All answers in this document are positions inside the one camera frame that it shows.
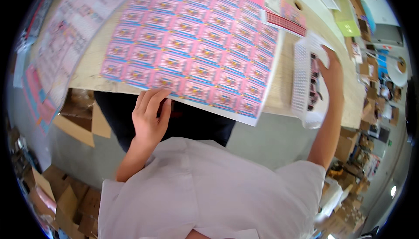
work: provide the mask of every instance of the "brown cardboard box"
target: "brown cardboard box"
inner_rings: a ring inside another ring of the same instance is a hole
[[[398,108],[392,107],[390,124],[392,126],[397,126],[397,121],[398,121]]]
[[[99,217],[99,205],[101,204],[101,193],[90,188],[87,191],[86,196],[79,206],[79,211],[83,215],[94,218],[95,220]]]
[[[53,123],[68,135],[91,147],[95,147],[93,134],[110,138],[111,127],[100,107],[95,104],[92,110],[80,108],[71,100],[70,93],[71,89],[60,114],[54,118]]]
[[[353,152],[355,143],[358,139],[359,132],[352,132],[341,128],[338,146],[336,148],[335,157],[346,162],[348,156]]]

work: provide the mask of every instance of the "cardboard sheet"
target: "cardboard sheet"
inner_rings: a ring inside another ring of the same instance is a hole
[[[250,0],[129,0],[101,75],[256,125],[285,33]]]

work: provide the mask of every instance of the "short sleeve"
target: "short sleeve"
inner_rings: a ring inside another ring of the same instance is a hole
[[[109,210],[113,203],[118,198],[119,192],[121,191],[125,183],[116,182],[110,179],[106,179],[102,183],[102,194],[101,204],[99,207],[99,218],[98,218],[98,235],[101,238],[101,231],[106,225],[107,217],[109,216]]]

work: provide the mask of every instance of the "sticker sheet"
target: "sticker sheet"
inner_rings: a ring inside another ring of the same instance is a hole
[[[46,133],[60,111],[68,85],[89,42],[112,12],[125,0],[61,0],[43,33],[37,56],[22,80],[32,115]],[[141,7],[150,7],[149,0],[132,0],[135,10],[122,17],[124,23],[138,24],[144,18]],[[136,29],[118,27],[115,38],[133,40]],[[126,44],[113,44],[118,51],[113,58],[124,59],[130,49]]]
[[[129,0],[101,76],[256,125],[282,32],[250,0]]]

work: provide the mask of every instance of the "desk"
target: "desk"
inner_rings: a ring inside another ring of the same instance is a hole
[[[31,51],[32,60],[39,49],[39,42],[43,38],[46,25],[61,0],[54,0],[50,10],[46,16],[42,27],[40,37],[33,45]],[[327,24],[320,18],[311,8],[309,8],[301,0],[286,0],[290,4],[299,1],[302,7],[302,14],[306,17],[307,29],[311,29],[318,35],[325,38],[335,49],[343,66],[344,75],[344,96],[345,106],[343,110],[342,126],[350,128],[359,128],[361,121],[362,107],[364,102],[365,90],[358,83],[355,65],[350,60],[348,52],[342,38],[336,36]],[[99,77],[102,62],[105,57],[106,48],[111,40],[115,26],[121,17],[124,6],[116,9],[113,15],[107,20],[103,27],[93,38],[90,46],[86,49],[80,63],[74,72],[70,88],[98,90],[106,92],[121,92],[129,94],[139,94],[140,89],[124,84],[122,82],[114,82]],[[282,46],[282,53],[279,64],[276,69],[275,78],[272,83],[269,96],[266,100],[263,112],[273,113],[283,116],[294,116],[291,112],[292,83],[294,74],[294,43],[299,40],[298,37],[287,33]]]

